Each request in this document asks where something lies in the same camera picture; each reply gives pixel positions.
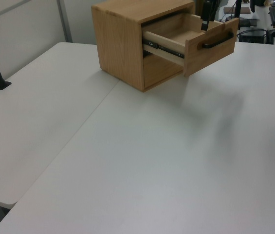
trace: wood grain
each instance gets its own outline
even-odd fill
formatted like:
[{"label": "wood grain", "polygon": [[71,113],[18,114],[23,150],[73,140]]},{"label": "wood grain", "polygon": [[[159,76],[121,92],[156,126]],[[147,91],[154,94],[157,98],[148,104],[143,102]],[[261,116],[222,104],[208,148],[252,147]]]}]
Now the wood grain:
[{"label": "wood grain", "polygon": [[184,14],[176,14],[166,19],[155,21],[151,24],[143,25],[143,32],[152,32],[160,36],[166,37],[169,30],[181,28],[183,25]]},{"label": "wood grain", "polygon": [[141,26],[92,8],[102,70],[129,85],[144,89]]},{"label": "wood grain", "polygon": [[184,43],[179,43],[177,41],[171,40],[169,38],[162,37],[160,35],[151,33],[151,32],[144,32],[143,38],[153,41],[155,43],[160,44],[161,46],[172,48],[174,51],[179,53],[184,53],[185,51],[185,41]]},{"label": "wood grain", "polygon": [[[202,24],[202,19],[200,18],[200,16],[196,16],[196,15],[192,15],[192,14],[185,14],[185,22],[186,22],[186,26],[189,30],[195,31],[195,32],[204,32],[203,30],[201,30],[201,24]],[[208,26],[208,30],[217,27],[221,24],[221,22],[218,21],[209,21],[209,26]]]},{"label": "wood grain", "polygon": [[[233,19],[226,23],[218,22],[217,27],[202,32],[191,40],[186,40],[184,63],[185,77],[190,76],[191,74],[234,52],[238,22],[239,19]],[[229,31],[234,33],[232,39],[229,39],[211,49],[201,48],[202,43],[214,43],[227,36]]]},{"label": "wood grain", "polygon": [[183,67],[156,55],[144,58],[145,90],[153,88],[183,72]]},{"label": "wood grain", "polygon": [[194,12],[195,3],[193,0],[109,0],[93,7],[141,24],[184,8],[192,8]]},{"label": "wood grain", "polygon": [[173,55],[173,54],[170,54],[166,51],[163,51],[163,50],[160,50],[160,49],[155,49],[153,47],[150,47],[148,45],[143,45],[143,48],[144,50],[154,54],[154,55],[157,55],[157,56],[160,56],[166,60],[169,60],[175,64],[178,64],[180,66],[184,66],[184,62],[185,62],[185,59],[181,58],[181,57],[178,57],[176,55]]}]

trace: black handle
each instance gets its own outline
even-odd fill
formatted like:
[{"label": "black handle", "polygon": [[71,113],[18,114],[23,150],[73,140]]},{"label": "black handle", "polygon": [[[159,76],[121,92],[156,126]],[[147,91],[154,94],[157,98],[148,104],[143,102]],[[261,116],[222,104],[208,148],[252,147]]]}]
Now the black handle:
[{"label": "black handle", "polygon": [[205,49],[210,49],[210,48],[213,48],[214,46],[217,46],[217,45],[219,45],[219,44],[221,44],[221,43],[223,43],[223,42],[225,42],[225,41],[227,41],[227,40],[229,40],[229,39],[231,39],[231,38],[233,38],[234,37],[234,33],[233,32],[228,32],[228,36],[227,37],[225,37],[224,39],[222,39],[222,40],[219,40],[219,41],[217,41],[217,42],[214,42],[214,43],[212,43],[212,44],[202,44],[202,48],[205,48]]}]

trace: wooden cabinet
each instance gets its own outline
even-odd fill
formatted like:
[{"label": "wooden cabinet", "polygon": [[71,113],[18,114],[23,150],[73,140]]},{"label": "wooden cabinet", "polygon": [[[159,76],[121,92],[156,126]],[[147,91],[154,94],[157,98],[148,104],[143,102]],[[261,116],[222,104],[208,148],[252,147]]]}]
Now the wooden cabinet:
[{"label": "wooden cabinet", "polygon": [[92,6],[100,67],[140,91],[186,77],[234,51],[238,19],[210,22],[192,0],[109,0]]}]

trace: white desk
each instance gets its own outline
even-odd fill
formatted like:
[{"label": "white desk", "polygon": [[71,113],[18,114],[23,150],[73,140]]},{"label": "white desk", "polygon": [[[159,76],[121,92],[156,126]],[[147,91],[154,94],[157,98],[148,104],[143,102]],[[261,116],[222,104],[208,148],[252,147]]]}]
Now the white desk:
[{"label": "white desk", "polygon": [[[233,6],[235,1],[236,0],[229,0],[227,6]],[[250,4],[249,3],[243,3],[242,7],[244,7],[244,6],[250,7]],[[220,14],[222,15],[223,14],[223,8],[219,9],[219,11],[221,11]],[[258,28],[263,28],[263,29],[267,29],[267,30],[273,29],[273,27],[271,26],[272,21],[270,19],[270,15],[268,13],[269,13],[269,6],[255,6],[255,14],[259,17],[259,20],[257,21],[257,27]],[[223,21],[226,19],[227,16],[229,16],[229,14],[227,14],[223,18]]]},{"label": "white desk", "polygon": [[275,233],[274,59],[236,43],[189,80],[119,82],[0,234]]},{"label": "white desk", "polygon": [[96,46],[59,43],[0,91],[0,206],[12,208],[117,83]]}]

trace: open drawer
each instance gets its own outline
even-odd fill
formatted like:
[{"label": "open drawer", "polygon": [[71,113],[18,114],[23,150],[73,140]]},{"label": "open drawer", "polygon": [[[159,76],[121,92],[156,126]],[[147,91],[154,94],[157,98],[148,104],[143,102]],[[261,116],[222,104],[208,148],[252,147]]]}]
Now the open drawer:
[{"label": "open drawer", "polygon": [[238,19],[226,23],[210,21],[208,30],[201,30],[202,19],[179,13],[144,25],[143,49],[183,66],[184,76],[233,53]]}]

